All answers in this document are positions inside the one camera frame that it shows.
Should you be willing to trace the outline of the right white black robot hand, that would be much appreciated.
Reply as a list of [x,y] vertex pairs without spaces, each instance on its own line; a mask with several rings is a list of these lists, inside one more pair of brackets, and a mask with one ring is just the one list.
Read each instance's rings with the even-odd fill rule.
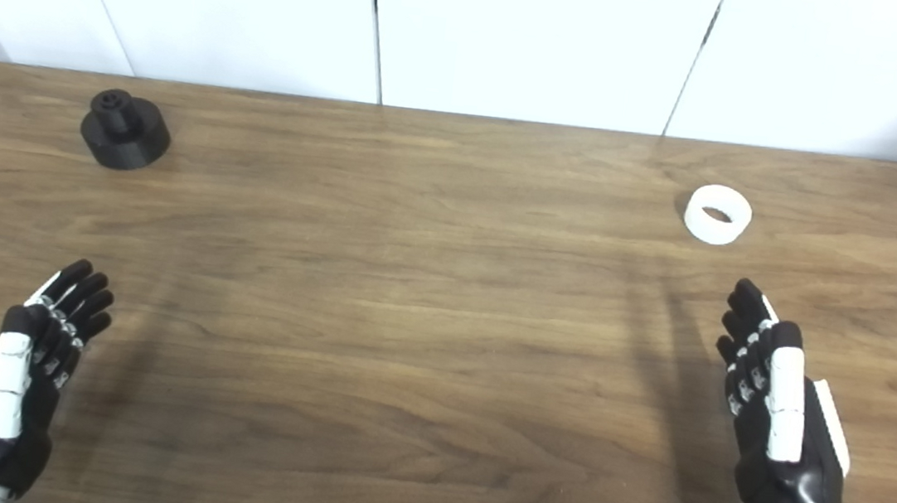
[[725,364],[734,479],[743,503],[844,503],[851,466],[826,381],[807,376],[802,331],[742,278],[727,296],[716,350]]

